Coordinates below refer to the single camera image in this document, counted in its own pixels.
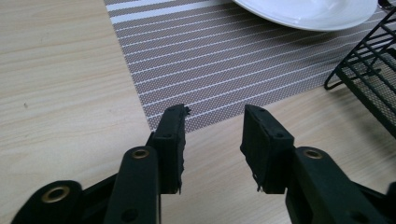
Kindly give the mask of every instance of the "striped placemat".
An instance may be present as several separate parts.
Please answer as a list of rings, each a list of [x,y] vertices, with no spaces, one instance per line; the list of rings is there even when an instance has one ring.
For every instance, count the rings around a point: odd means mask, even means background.
[[[166,107],[192,111],[186,131],[311,90],[385,16],[344,31],[281,26],[230,0],[105,0],[154,130]]]

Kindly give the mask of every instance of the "table surface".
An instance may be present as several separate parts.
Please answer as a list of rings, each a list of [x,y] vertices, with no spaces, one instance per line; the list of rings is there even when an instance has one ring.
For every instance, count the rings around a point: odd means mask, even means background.
[[[0,3],[0,223],[61,179],[87,188],[115,174],[149,137],[101,0]],[[328,152],[353,181],[386,192],[395,139],[347,88],[266,105],[295,145]],[[290,223],[284,195],[265,195],[239,151],[243,117],[188,133],[181,195],[163,223]]]

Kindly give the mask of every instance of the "white stripe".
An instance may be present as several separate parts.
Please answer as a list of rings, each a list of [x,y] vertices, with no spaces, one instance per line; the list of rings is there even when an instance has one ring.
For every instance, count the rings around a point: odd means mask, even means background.
[[[129,46],[132,46],[132,45],[144,44],[144,43],[148,43],[148,42],[152,42],[152,41],[156,41],[156,40],[166,39],[166,38],[169,38],[169,37],[175,37],[175,36],[178,36],[178,35],[186,35],[186,34],[191,34],[191,33],[199,32],[199,31],[210,30],[210,29],[213,29],[213,28],[221,27],[221,26],[227,26],[227,25],[231,25],[231,24],[236,24],[238,22],[254,21],[254,20],[257,20],[257,19],[256,18],[251,18],[251,19],[246,19],[246,20],[241,20],[241,21],[233,21],[233,22],[224,23],[224,24],[221,24],[221,25],[209,26],[209,27],[206,27],[206,28],[203,28],[203,29],[199,29],[199,30],[190,30],[188,32],[179,33],[179,34],[176,34],[176,35],[166,35],[166,36],[162,36],[162,37],[158,37],[158,38],[154,38],[154,39],[150,39],[150,40],[135,42],[133,44],[122,45],[121,47],[124,48],[124,47],[129,47]]]
[[[368,31],[368,30],[359,31],[359,32],[357,32],[357,33],[355,33],[355,34],[362,33],[362,32],[366,32],[366,31]],[[336,37],[336,38],[331,39],[331,40],[329,40],[329,41],[327,41],[327,42],[324,42],[324,43],[332,42],[332,41],[334,41],[334,40],[336,40],[336,39],[345,38],[345,37],[352,36],[352,35],[343,35],[343,36],[339,36],[339,37]],[[288,45],[288,44],[290,44],[290,43],[293,43],[293,42],[296,42],[296,41],[299,41],[299,40],[301,40],[301,39],[297,39],[297,40],[295,40],[295,41],[288,42],[288,43],[285,43],[285,44],[283,44],[283,45]],[[277,47],[280,47],[280,46],[283,46],[283,45],[273,46],[273,47],[270,47],[270,48],[267,48],[267,49],[277,48]],[[313,46],[315,46],[315,45],[307,46],[307,47],[305,47],[304,49],[311,48],[311,47],[313,47]],[[282,54],[280,54],[280,55],[288,54],[288,53],[290,53],[290,52],[292,52],[292,51],[288,51],[288,52],[282,53]],[[269,57],[269,58],[265,58],[265,59],[262,59],[262,60],[259,60],[259,61],[253,62],[253,63],[265,61],[265,60],[268,60],[268,59],[271,59],[271,58],[274,58],[274,57],[277,57],[277,56],[279,56],[279,55],[275,55],[275,56],[272,56],[272,57]],[[166,74],[166,75],[164,75],[164,76],[154,77],[154,78],[147,79],[147,80],[144,80],[144,81],[136,82],[135,85],[138,86],[138,85],[141,85],[141,84],[150,82],[150,81],[152,81],[152,80],[156,80],[156,79],[163,78],[163,77],[170,77],[170,76],[173,76],[173,75],[176,75],[176,74],[179,74],[179,73],[188,72],[188,71],[190,71],[190,70],[194,70],[194,69],[197,69],[197,68],[205,67],[205,66],[208,66],[208,65],[211,65],[211,64],[215,64],[215,63],[222,63],[222,62],[225,62],[225,61],[228,61],[228,60],[230,60],[230,59],[224,59],[224,60],[221,60],[221,61],[217,61],[217,62],[208,63],[208,64],[200,65],[200,66],[197,66],[197,67],[185,69],[185,70],[182,70],[182,71],[177,71],[177,72],[174,72],[174,73],[171,73],[171,74]],[[169,85],[169,86],[161,87],[161,88],[156,89],[156,90],[142,92],[142,93],[140,93],[139,95],[144,95],[144,94],[147,94],[147,93],[150,93],[150,92],[153,92],[153,91],[159,91],[159,90],[162,90],[162,89],[165,89],[165,88],[168,88],[168,87],[175,86],[175,85],[177,85],[177,84],[178,84],[178,83],[175,83],[175,84],[172,84],[172,85]]]
[[[129,55],[132,55],[132,54],[143,53],[143,52],[150,51],[150,50],[154,50],[154,49],[163,49],[163,48],[166,48],[166,47],[171,47],[171,46],[178,45],[178,44],[184,44],[184,43],[188,43],[188,42],[195,41],[195,40],[210,38],[210,37],[213,37],[213,36],[216,36],[216,35],[230,34],[230,33],[233,33],[233,32],[237,32],[237,31],[241,31],[241,30],[246,30],[246,29],[249,29],[249,28],[252,28],[252,27],[256,27],[256,26],[261,26],[261,24],[253,25],[253,26],[247,26],[247,27],[244,27],[244,28],[240,28],[240,29],[236,29],[236,30],[230,30],[230,31],[222,32],[222,33],[215,33],[215,34],[213,34],[213,35],[200,36],[200,37],[197,37],[197,38],[193,38],[193,39],[189,39],[189,40],[184,40],[184,41],[180,41],[180,42],[173,43],[173,44],[167,44],[167,45],[163,45],[163,46],[160,46],[160,47],[155,47],[155,48],[152,48],[152,49],[142,49],[142,50],[139,50],[139,51],[127,53],[127,54],[125,54],[125,56],[129,56]]]
[[[142,33],[133,34],[133,35],[119,36],[119,39],[129,38],[129,37],[132,37],[132,36],[147,35],[147,34],[157,33],[157,32],[166,31],[166,30],[173,30],[173,29],[176,29],[176,28],[184,27],[184,26],[195,25],[195,24],[204,23],[204,22],[207,22],[207,21],[216,21],[216,20],[221,20],[221,19],[224,19],[224,18],[234,17],[234,16],[238,16],[238,15],[244,15],[244,14],[247,14],[247,13],[243,12],[243,13],[234,14],[234,15],[225,16],[225,17],[217,17],[217,18],[208,19],[208,20],[204,20],[204,21],[195,21],[195,22],[191,22],[191,23],[185,23],[185,24],[182,24],[182,25],[166,27],[166,28],[162,28],[162,29],[158,29],[158,30],[150,30],[150,31],[147,31],[147,32],[142,32]]]
[[[150,18],[150,17],[167,15],[167,14],[176,13],[176,12],[198,9],[198,8],[202,8],[202,7],[213,7],[213,6],[218,6],[218,5],[227,4],[227,3],[231,3],[231,2],[232,2],[231,0],[204,1],[204,2],[198,2],[198,3],[191,3],[191,4],[187,4],[187,5],[183,5],[183,6],[177,6],[177,7],[167,7],[167,8],[154,9],[154,10],[150,10],[150,11],[120,15],[120,16],[112,17],[110,19],[113,24],[116,24],[116,23],[123,22],[123,21],[135,21],[135,20],[140,20],[140,19],[145,19],[145,18]]]
[[[279,29],[282,29],[282,28],[280,27],[280,28],[276,28],[276,29],[273,29],[273,30],[262,31],[262,32],[258,32],[258,33],[252,34],[252,35],[263,34],[263,33],[272,32],[272,31],[275,31],[275,30],[279,30]],[[156,57],[152,57],[152,58],[143,59],[143,60],[136,61],[136,62],[133,62],[133,63],[128,63],[128,65],[143,63],[143,62],[151,61],[151,60],[154,60],[154,59],[159,59],[159,58],[163,58],[163,57],[166,57],[166,56],[171,56],[171,55],[175,55],[175,54],[179,54],[179,53],[183,53],[183,52],[191,51],[191,50],[195,50],[195,49],[206,48],[206,47],[214,46],[214,45],[217,45],[217,44],[222,44],[222,43],[225,43],[225,42],[230,42],[230,41],[233,41],[233,40],[246,38],[246,37],[248,37],[248,36],[251,36],[251,35],[244,35],[244,36],[240,36],[240,37],[237,37],[237,38],[227,39],[227,40],[223,40],[223,41],[220,41],[220,42],[211,43],[211,44],[208,44],[208,45],[202,45],[202,46],[200,46],[200,47],[195,47],[195,48],[192,48],[192,49],[183,49],[183,50],[181,50],[181,51],[172,52],[172,53],[167,53],[167,54],[164,54],[164,55],[160,55],[160,56],[156,56]],[[231,48],[231,49],[239,49],[239,48],[241,48],[241,47],[245,47],[245,46],[257,44],[257,43],[264,42],[264,41],[267,41],[267,40],[270,40],[270,39],[263,39],[263,40],[260,40],[260,41],[251,42],[251,43],[248,43],[248,44],[246,44],[246,45],[238,46],[238,47]],[[182,60],[182,61],[176,62],[176,63],[182,63],[182,62],[184,62],[184,61],[193,60],[193,59],[197,59],[197,58],[202,58],[202,57],[207,56],[207,55],[212,55],[212,54],[215,54],[215,53],[218,53],[218,52],[224,52],[224,51],[231,50],[231,49],[224,49],[224,50],[221,50],[221,51],[217,51],[217,52],[213,52],[213,53],[209,53],[209,54],[197,56],[197,57],[194,57],[194,58]],[[125,56],[129,56],[129,55],[132,55],[132,54],[137,54],[137,53],[139,53],[139,52],[141,52],[141,51],[131,52],[131,53],[125,54]],[[163,65],[159,65],[159,66],[152,67],[152,68],[149,68],[149,69],[145,69],[145,70],[142,70],[142,71],[134,72],[134,75],[139,74],[139,73],[142,73],[142,72],[145,72],[145,71],[148,71],[148,70],[152,70],[152,69],[155,69],[155,68],[164,67],[164,66],[167,66],[167,65],[170,65],[170,64],[174,64],[174,63],[163,64]]]
[[[233,50],[233,49],[241,49],[243,47],[246,47],[246,46],[249,46],[249,45],[254,45],[254,44],[257,44],[257,43],[261,43],[261,42],[264,42],[264,41],[267,41],[267,40],[270,40],[270,39],[276,39],[276,38],[285,37],[285,36],[288,36],[288,35],[293,35],[293,34],[295,34],[297,32],[298,31],[290,32],[290,33],[288,33],[286,35],[280,35],[280,36],[269,38],[269,39],[263,39],[263,40],[259,40],[259,41],[256,41],[256,42],[251,42],[251,43],[248,43],[248,44],[245,44],[245,45],[240,45],[240,46],[236,46],[236,47],[229,48],[229,49],[222,49],[220,51],[215,51],[215,52],[211,52],[211,53],[208,53],[208,54],[203,54],[203,55],[200,55],[200,56],[196,56],[196,57],[180,60],[180,61],[173,62],[173,63],[167,63],[167,64],[162,64],[162,65],[146,68],[146,69],[140,70],[138,72],[134,72],[134,75],[137,75],[137,74],[140,74],[140,73],[144,73],[144,72],[147,72],[147,71],[150,71],[150,70],[158,69],[158,68],[161,68],[161,67],[166,67],[166,66],[169,66],[169,65],[172,65],[172,64],[184,63],[184,62],[192,61],[192,60],[195,60],[195,59],[204,58],[204,57],[207,57],[207,56],[210,56],[210,55],[219,54],[219,53],[222,53],[222,52],[225,52],[225,51],[230,51],[230,50]],[[238,55],[238,56],[235,56],[235,57],[232,57],[232,58],[225,59],[224,61],[229,61],[229,60],[232,60],[232,59],[245,57],[245,56],[248,56],[250,54],[254,54],[254,53],[257,53],[257,52],[264,51],[264,50],[267,50],[267,49],[254,50],[254,51],[251,51],[251,52],[249,52],[247,54],[241,54],[241,55]]]
[[[198,13],[198,14],[193,14],[191,16],[178,17],[178,18],[171,19],[171,20],[166,20],[166,21],[148,22],[148,23],[141,24],[141,25],[133,25],[133,26],[125,27],[125,28],[120,28],[120,29],[116,30],[116,32],[117,31],[128,30],[128,29],[133,29],[133,28],[136,28],[136,27],[143,27],[143,26],[148,26],[148,25],[165,23],[165,22],[169,22],[169,21],[179,21],[179,20],[183,20],[183,19],[187,19],[187,18],[198,17],[198,16],[203,16],[203,15],[208,15],[208,14],[213,14],[213,13],[219,13],[221,11],[229,11],[229,10],[233,10],[233,9],[236,9],[236,8],[238,8],[238,7],[230,7],[230,8],[226,8],[226,9],[222,9],[222,10],[217,10],[217,11]]]
[[[133,1],[133,2],[124,2],[124,3],[116,3],[107,5],[107,11],[114,11],[119,9],[125,9],[130,7],[144,7],[159,3],[166,3],[166,2],[175,2],[176,0],[140,0],[140,1]]]
[[[355,42],[345,43],[344,45],[339,46],[339,47],[337,47],[337,48],[335,48],[335,49],[340,49],[340,48],[342,48],[342,47],[344,47],[344,46],[346,46],[346,45],[351,45],[351,44],[354,44],[354,43],[355,43]],[[326,53],[326,52],[328,52],[328,51],[332,51],[332,50],[335,50],[335,49],[329,49],[329,50],[326,50],[326,51],[324,51],[324,52],[321,52],[321,53],[318,53],[318,54],[314,54],[314,55],[310,55],[310,56],[305,57],[305,58],[302,58],[302,59],[293,60],[293,61],[290,61],[290,62],[287,62],[287,63],[298,62],[298,61],[300,61],[300,60],[303,60],[303,59],[306,59],[306,58],[310,58],[310,57],[313,57],[313,56],[315,56],[315,55],[319,55],[319,54],[322,54],[322,53]],[[252,75],[261,73],[261,72],[263,72],[263,71],[266,71],[266,70],[269,70],[269,69],[273,69],[273,68],[275,68],[275,67],[279,67],[280,65],[284,65],[284,64],[287,64],[287,63],[278,64],[278,65],[275,65],[275,66],[272,66],[272,67],[269,67],[269,68],[265,68],[265,69],[263,69],[263,70],[261,70],[261,71],[257,71],[257,72],[251,73],[251,74],[247,74],[247,75],[244,75],[244,76],[241,76],[241,77],[237,77],[237,78],[232,78],[232,79],[229,79],[229,80],[226,80],[226,81],[222,81],[222,82],[220,82],[220,83],[217,83],[217,84],[214,84],[214,85],[211,85],[211,86],[216,86],[216,85],[219,85],[219,84],[228,82],[228,81],[237,80],[238,78],[249,77],[249,76],[252,76]],[[233,91],[223,92],[223,93],[221,93],[221,94],[219,94],[219,95],[215,95],[215,96],[212,96],[212,97],[205,98],[205,99],[203,99],[203,100],[194,102],[194,103],[192,103],[192,104],[189,104],[189,106],[190,106],[190,105],[196,105],[196,104],[199,104],[199,103],[201,103],[201,102],[204,102],[204,101],[207,101],[207,100],[210,100],[210,99],[213,99],[213,98],[222,96],[222,95],[226,95],[226,94],[231,93],[231,92],[234,92],[234,91],[240,91],[240,90],[242,90],[242,89],[246,89],[246,88],[249,88],[249,87],[252,87],[252,86],[255,86],[255,85],[258,85],[258,84],[261,84],[261,83],[264,83],[264,82],[267,82],[267,81],[276,79],[276,78],[284,77],[284,76],[286,76],[286,75],[293,74],[293,73],[295,73],[296,71],[303,71],[303,70],[305,70],[305,69],[307,69],[307,68],[314,67],[314,66],[318,66],[319,64],[322,64],[322,63],[312,64],[312,65],[310,65],[310,66],[307,66],[307,67],[304,67],[304,68],[300,68],[300,69],[298,69],[298,70],[294,70],[294,71],[291,71],[291,72],[282,74],[281,76],[271,77],[271,78],[265,79],[265,80],[263,80],[263,81],[261,81],[261,82],[254,83],[254,84],[250,84],[250,85],[248,85],[248,86],[246,86],[246,87],[242,87],[242,88],[239,88],[239,89],[236,89],[236,90],[233,90]],[[169,97],[169,98],[167,98],[167,99],[160,100],[160,101],[158,101],[158,102],[153,102],[153,103],[150,103],[150,104],[147,104],[147,105],[153,105],[153,104],[156,104],[156,103],[159,103],[159,102],[168,100],[168,99],[172,99],[172,98],[175,98],[175,97],[176,97],[176,96]],[[152,115],[152,116],[148,117],[148,119],[157,117],[157,116],[159,116],[159,115],[161,115],[161,114]]]
[[[258,32],[258,33],[252,34],[252,35],[264,34],[264,33],[272,32],[272,31],[280,30],[280,29],[283,29],[283,28],[279,27],[279,28],[276,28],[276,29],[273,29],[273,30],[261,31],[261,32]],[[238,39],[243,39],[243,38],[246,38],[246,37],[252,36],[252,35],[242,35],[242,36],[239,36],[237,38],[226,39],[226,40],[222,40],[222,41],[219,41],[219,42],[211,43],[211,44],[208,44],[208,45],[202,45],[202,46],[191,48],[191,49],[183,49],[181,51],[167,53],[167,54],[164,54],[164,55],[143,59],[143,60],[136,61],[136,62],[133,62],[133,63],[128,63],[128,65],[137,64],[137,63],[143,63],[143,62],[151,61],[151,60],[154,60],[154,59],[159,59],[159,58],[163,58],[163,57],[167,57],[167,56],[171,56],[171,55],[175,55],[175,54],[179,54],[179,53],[183,53],[183,52],[187,52],[187,51],[191,51],[191,50],[207,48],[207,47],[214,46],[214,45],[217,45],[217,44],[223,44],[223,43],[226,43],[226,42],[230,42],[230,41],[234,41],[234,40],[238,40]],[[268,40],[268,39],[259,40],[259,41],[252,42],[252,43],[248,43],[246,45],[242,45],[241,47],[249,46],[249,45],[252,45],[252,44],[257,44],[257,43],[260,43],[260,42],[265,41],[265,40]]]
[[[344,44],[343,46],[339,46],[338,48],[335,48],[335,49],[340,49],[340,48],[342,48],[342,47],[344,47],[344,46],[346,46],[346,45],[350,45],[350,44],[354,44],[354,42],[346,43],[346,44]],[[323,51],[323,52],[321,52],[321,53],[313,54],[313,55],[310,55],[310,56],[308,56],[308,57],[305,57],[305,58],[302,58],[302,59],[298,59],[298,60],[293,60],[293,61],[290,61],[290,62],[287,62],[287,63],[295,63],[295,62],[298,62],[298,61],[300,61],[300,60],[304,60],[304,59],[307,59],[307,58],[311,58],[311,57],[313,57],[313,56],[320,55],[320,54],[323,54],[323,53],[326,53],[326,52],[329,52],[329,51],[332,51],[332,50],[335,50],[335,49],[329,49],[329,50]],[[250,74],[247,74],[247,75],[244,75],[244,76],[241,76],[241,77],[235,77],[235,78],[227,79],[227,80],[224,80],[224,81],[221,81],[221,82],[218,82],[218,83],[209,85],[209,86],[205,86],[205,87],[202,87],[202,88],[193,90],[193,91],[183,92],[183,93],[181,93],[181,94],[179,94],[179,95],[171,96],[171,97],[168,97],[168,98],[166,98],[166,99],[162,99],[162,100],[160,100],[160,101],[156,101],[156,102],[152,102],[152,103],[143,105],[143,107],[146,107],[146,106],[149,106],[149,105],[155,105],[155,104],[158,104],[158,103],[160,103],[160,102],[163,102],[163,101],[166,101],[166,100],[170,100],[170,99],[173,99],[173,98],[176,98],[176,97],[185,95],[185,94],[190,94],[190,93],[195,92],[195,91],[200,91],[200,90],[204,90],[204,89],[211,88],[211,87],[214,87],[214,86],[218,86],[218,85],[220,85],[220,84],[223,84],[223,83],[226,83],[226,82],[230,82],[230,81],[234,81],[234,80],[237,80],[237,79],[239,79],[239,78],[250,77],[250,76],[252,76],[252,75],[255,75],[255,74],[264,72],[264,71],[266,71],[266,70],[270,70],[270,69],[279,67],[279,66],[284,65],[284,64],[287,64],[287,63],[277,64],[277,65],[275,65],[275,66],[268,67],[268,68],[265,68],[265,69],[263,69],[263,70],[260,70],[260,71],[254,72],[254,73],[250,73]],[[317,65],[322,64],[322,63],[316,63],[316,64],[313,64],[313,65],[310,65],[310,66],[301,68],[301,69],[296,70],[296,71],[305,70],[306,68],[313,67],[313,66],[317,66]],[[244,87],[241,87],[241,88],[232,90],[232,91],[226,91],[226,92],[223,92],[223,93],[221,93],[221,94],[218,94],[218,95],[215,95],[215,96],[211,96],[211,97],[209,97],[209,98],[205,98],[205,99],[203,99],[203,100],[194,102],[194,103],[192,103],[192,104],[190,104],[190,105],[196,105],[196,104],[199,104],[199,103],[201,103],[201,102],[204,102],[204,101],[207,101],[207,100],[216,98],[216,97],[220,97],[220,96],[222,96],[222,95],[226,95],[226,94],[229,94],[229,93],[232,93],[232,92],[235,92],[235,91],[240,91],[240,90],[243,90],[243,89],[247,89],[247,88],[249,88],[249,87],[253,87],[253,86],[256,86],[256,85],[259,85],[259,84],[262,84],[262,83],[271,81],[271,80],[276,79],[276,78],[284,77],[284,76],[286,76],[286,75],[288,75],[288,74],[292,74],[292,73],[294,73],[294,72],[295,72],[295,71],[288,72],[288,73],[282,74],[282,75],[280,75],[280,76],[271,77],[271,78],[265,79],[265,80],[263,80],[263,81],[256,82],[256,83],[253,83],[253,84],[250,84],[250,85],[247,85],[247,86],[244,86]]]
[[[317,75],[315,75],[315,76],[307,77],[307,78],[301,79],[301,80],[299,80],[299,81],[292,82],[292,83],[290,83],[290,84],[288,84],[288,85],[281,86],[281,87],[278,87],[278,88],[275,88],[275,89],[272,89],[272,90],[269,90],[269,91],[262,92],[262,93],[260,93],[260,94],[258,94],[258,95],[250,96],[250,97],[248,97],[248,98],[244,98],[244,99],[242,99],[242,100],[239,100],[239,101],[236,101],[236,102],[232,102],[231,104],[227,104],[227,105],[223,105],[223,106],[220,106],[220,107],[216,107],[216,108],[211,109],[211,110],[207,110],[207,111],[205,111],[204,113],[201,113],[201,114],[197,114],[197,115],[193,115],[193,116],[188,116],[188,117],[186,117],[186,120],[194,119],[194,118],[197,118],[197,117],[201,117],[202,115],[205,115],[205,114],[208,114],[208,113],[211,113],[211,112],[214,112],[214,111],[223,109],[223,108],[228,107],[228,106],[230,106],[230,105],[236,105],[236,104],[238,104],[238,103],[245,102],[246,100],[250,100],[250,99],[253,99],[253,98],[262,96],[262,95],[267,94],[267,93],[270,93],[270,92],[272,92],[272,91],[278,91],[278,90],[284,89],[284,88],[286,88],[286,87],[289,87],[289,86],[298,84],[298,83],[300,83],[300,82],[307,81],[307,80],[312,79],[312,78],[314,78],[314,77],[318,77],[318,76],[320,76],[321,74],[326,73],[326,72],[329,72],[329,71],[325,71],[325,72],[319,73],[319,74],[317,74]]]
[[[281,47],[281,46],[284,46],[284,45],[288,45],[288,44],[290,44],[290,43],[293,43],[293,42],[296,42],[296,41],[300,41],[300,40],[302,40],[302,39],[298,39],[298,40],[295,40],[295,41],[292,41],[292,42],[289,42],[289,43],[285,43],[285,44],[277,45],[277,46],[272,46],[272,47],[270,47],[270,48],[261,49],[261,50],[268,50],[268,49],[278,48],[278,47]],[[315,45],[307,46],[307,47],[302,48],[302,49],[308,49],[308,48],[311,48],[311,47],[313,47],[313,46],[315,46]],[[245,63],[244,65],[238,65],[238,66],[236,66],[236,67],[232,67],[232,68],[228,68],[228,69],[225,69],[225,70],[221,70],[221,71],[218,71],[217,73],[221,73],[221,72],[225,72],[225,71],[230,71],[230,70],[233,70],[233,69],[235,69],[235,68],[248,66],[248,65],[251,65],[251,64],[254,64],[254,63],[261,63],[261,62],[266,61],[266,60],[268,60],[268,59],[272,59],[272,58],[278,57],[278,56],[280,56],[280,55],[289,54],[289,53],[291,53],[291,52],[298,51],[298,50],[302,50],[302,49],[296,49],[296,50],[293,50],[293,51],[287,51],[287,52],[284,52],[284,53],[282,53],[282,54],[273,55],[273,56],[271,56],[271,57],[263,58],[263,59],[258,60],[258,61],[254,61],[254,62],[251,62],[251,63]],[[197,66],[197,67],[185,69],[185,70],[182,70],[182,71],[177,71],[177,72],[174,72],[174,73],[171,73],[171,74],[166,74],[166,75],[164,75],[164,76],[154,77],[154,78],[151,78],[151,79],[146,79],[146,80],[144,80],[144,81],[136,82],[135,85],[138,86],[138,85],[144,84],[144,83],[146,83],[146,82],[150,82],[150,81],[152,81],[152,80],[156,80],[156,79],[163,78],[163,77],[170,77],[170,76],[173,76],[173,75],[176,75],[176,74],[179,74],[179,73],[188,72],[188,71],[190,71],[190,70],[194,70],[194,69],[201,68],[201,67],[206,67],[206,66],[211,65],[211,64],[226,62],[226,61],[228,61],[228,60],[230,60],[230,59],[224,59],[224,60],[221,60],[221,61],[217,61],[217,62],[213,62],[213,63],[208,63],[208,64],[203,64],[203,65],[200,65],[200,66]],[[189,79],[189,80],[185,80],[185,81],[182,81],[182,82],[174,83],[174,84],[169,85],[169,86],[164,86],[164,87],[161,87],[161,88],[156,89],[156,90],[141,92],[139,95],[145,95],[145,94],[148,94],[148,93],[151,93],[151,92],[154,92],[154,91],[160,91],[160,90],[162,90],[162,89],[166,89],[166,88],[169,88],[169,87],[172,87],[172,86],[176,86],[176,85],[181,84],[181,83],[190,82],[190,81],[192,81],[192,80],[199,79],[199,78],[203,78],[203,77],[209,77],[209,76],[212,76],[212,75],[215,75],[215,74],[216,74],[216,73],[208,74],[208,75],[205,75],[205,76],[202,76],[202,77],[196,77],[196,78],[193,78],[193,79]]]

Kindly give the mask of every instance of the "metal screw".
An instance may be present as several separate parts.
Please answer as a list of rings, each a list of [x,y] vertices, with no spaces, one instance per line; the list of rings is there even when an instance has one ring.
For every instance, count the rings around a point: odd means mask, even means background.
[[[309,157],[311,159],[315,159],[315,160],[320,160],[323,158],[322,154],[320,154],[319,152],[313,150],[313,149],[306,149],[304,150],[304,155],[306,157]]]
[[[42,197],[43,203],[56,203],[64,199],[70,193],[70,188],[67,186],[58,186],[47,191]]]
[[[145,149],[138,149],[132,153],[132,157],[137,160],[146,158],[148,155],[149,152]]]

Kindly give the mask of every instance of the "black plastic part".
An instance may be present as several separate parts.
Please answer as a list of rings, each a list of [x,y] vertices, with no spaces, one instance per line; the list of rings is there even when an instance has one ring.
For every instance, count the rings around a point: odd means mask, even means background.
[[[112,175],[95,185],[83,190],[83,210],[81,224],[103,223],[108,200],[113,191],[117,175]]]
[[[36,191],[14,217],[12,224],[78,223],[81,216],[81,185],[56,181]]]
[[[152,147],[135,147],[124,154],[104,223],[153,224],[160,220],[157,152]]]
[[[312,147],[299,147],[294,152],[292,170],[298,190],[312,210],[312,220],[304,223],[387,223],[327,153]],[[287,203],[290,213],[298,210],[290,205]]]
[[[147,142],[147,146],[157,150],[160,159],[161,194],[175,194],[181,189],[183,151],[186,145],[185,117],[189,112],[189,108],[184,105],[167,108],[157,130]]]
[[[265,109],[245,106],[241,151],[253,172],[258,190],[285,192],[294,150],[294,137]]]
[[[286,194],[286,206],[289,211],[290,220],[293,224],[306,224],[312,222],[312,209],[306,200],[300,183],[295,176],[290,177],[288,192]]]
[[[395,183],[389,185],[387,195],[355,183],[364,197],[366,197],[366,199],[376,208],[388,223],[395,223],[396,221],[396,200],[392,198],[390,194],[392,185]]]

